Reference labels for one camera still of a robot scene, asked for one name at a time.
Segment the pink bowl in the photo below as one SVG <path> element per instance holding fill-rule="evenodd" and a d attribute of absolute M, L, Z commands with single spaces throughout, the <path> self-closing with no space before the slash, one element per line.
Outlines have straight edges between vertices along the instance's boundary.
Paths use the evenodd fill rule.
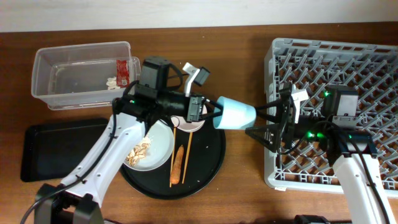
<path fill-rule="evenodd" d="M 201 129 L 205 121 L 187 122 L 182 116 L 171 116 L 172 124 L 179 130 L 192 133 Z"/>

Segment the light blue cup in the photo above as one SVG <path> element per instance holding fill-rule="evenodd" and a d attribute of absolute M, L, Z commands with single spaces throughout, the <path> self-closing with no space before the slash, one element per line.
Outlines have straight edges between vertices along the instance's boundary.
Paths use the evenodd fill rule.
<path fill-rule="evenodd" d="M 215 129 L 244 130 L 254 126 L 256 110 L 253 106 L 221 96 L 217 103 L 223 107 L 221 116 L 213 118 Z"/>

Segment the red snack wrapper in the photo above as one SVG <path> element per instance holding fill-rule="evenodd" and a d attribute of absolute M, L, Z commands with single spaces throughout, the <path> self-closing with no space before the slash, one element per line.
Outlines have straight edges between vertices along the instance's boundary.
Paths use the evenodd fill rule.
<path fill-rule="evenodd" d="M 116 84 L 119 87 L 126 87 L 130 83 L 129 66 L 126 60 L 116 61 Z"/>

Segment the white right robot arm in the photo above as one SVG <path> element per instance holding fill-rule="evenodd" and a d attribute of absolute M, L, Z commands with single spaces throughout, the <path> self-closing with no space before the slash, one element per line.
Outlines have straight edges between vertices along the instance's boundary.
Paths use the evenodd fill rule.
<path fill-rule="evenodd" d="M 257 116 L 268 124 L 246 128 L 245 133 L 278 154 L 290 154 L 304 141 L 317 142 L 343 189 L 351 221 L 395 223 L 373 137 L 356 130 L 358 92 L 350 86 L 326 86 L 319 118 L 300 114 L 307 98 L 306 90 L 289 84 L 278 100 L 256 107 Z"/>

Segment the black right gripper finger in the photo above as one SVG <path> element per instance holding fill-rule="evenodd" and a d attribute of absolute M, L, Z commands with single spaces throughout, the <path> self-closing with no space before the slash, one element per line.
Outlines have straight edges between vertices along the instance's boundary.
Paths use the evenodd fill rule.
<path fill-rule="evenodd" d="M 255 109 L 256 111 L 261 111 L 269 108 L 279 108 L 281 105 L 283 105 L 282 99 L 278 99 L 269 103 L 266 103 L 264 106 L 256 106 Z"/>
<path fill-rule="evenodd" d="M 265 126 L 246 128 L 245 134 L 261 143 L 271 152 L 277 152 L 280 149 L 283 130 L 283 124 L 267 124 Z"/>

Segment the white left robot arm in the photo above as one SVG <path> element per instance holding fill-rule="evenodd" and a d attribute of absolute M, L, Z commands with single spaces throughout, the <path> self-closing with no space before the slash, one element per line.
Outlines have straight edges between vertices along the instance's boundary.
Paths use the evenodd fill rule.
<path fill-rule="evenodd" d="M 153 124 L 161 117 L 181 116 L 191 123 L 222 114 L 220 104 L 191 92 L 209 75 L 205 67 L 186 63 L 179 70 L 165 58 L 145 58 L 139 79 L 112 101 L 112 116 L 95 145 L 58 186 L 41 186 L 21 222 L 33 214 L 35 223 L 105 223 L 101 206 L 106 191 Z"/>

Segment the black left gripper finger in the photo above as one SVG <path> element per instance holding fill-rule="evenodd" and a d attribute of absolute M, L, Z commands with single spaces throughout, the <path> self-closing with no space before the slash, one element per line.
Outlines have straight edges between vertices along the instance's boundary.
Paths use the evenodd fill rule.
<path fill-rule="evenodd" d="M 201 116 L 201 120 L 202 121 L 206 121 L 206 120 L 209 120 L 209 119 L 213 119 L 213 118 L 221 116 L 222 113 L 223 113 L 222 111 L 219 111 L 219 112 L 216 112 L 216 113 L 206 113 L 206 114 L 203 114 Z"/>
<path fill-rule="evenodd" d="M 217 103 L 216 101 L 213 101 L 213 100 L 210 100 L 210 99 L 205 99 L 205 102 L 206 103 L 209 103 L 210 105 L 212 105 L 212 106 L 214 106 L 215 108 L 218 108 L 218 109 L 220 109 L 220 110 L 222 110 L 223 109 L 223 106 L 221 105 L 221 104 L 219 104 L 219 103 Z"/>

